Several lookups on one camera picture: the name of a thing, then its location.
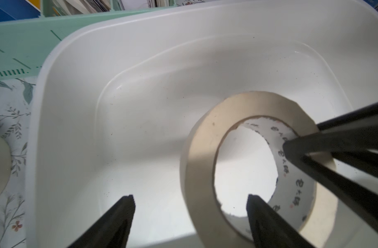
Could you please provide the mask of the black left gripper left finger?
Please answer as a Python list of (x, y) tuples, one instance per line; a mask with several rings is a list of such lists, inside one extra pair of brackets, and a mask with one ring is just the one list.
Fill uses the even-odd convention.
[(123, 196), (69, 247), (125, 248), (135, 208), (133, 195)]

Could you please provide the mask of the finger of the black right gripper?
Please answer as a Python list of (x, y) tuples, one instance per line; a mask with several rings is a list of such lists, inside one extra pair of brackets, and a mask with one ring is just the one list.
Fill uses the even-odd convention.
[(378, 178), (378, 114), (333, 125), (315, 134), (285, 142), (283, 149), (292, 163), (313, 153), (333, 157)]
[(378, 233), (378, 194), (337, 174), (308, 156), (297, 167), (327, 188)]

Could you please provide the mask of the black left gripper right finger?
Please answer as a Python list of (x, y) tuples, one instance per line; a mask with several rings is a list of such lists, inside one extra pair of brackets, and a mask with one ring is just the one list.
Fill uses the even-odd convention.
[(248, 195), (248, 221), (257, 248), (314, 248), (261, 197)]

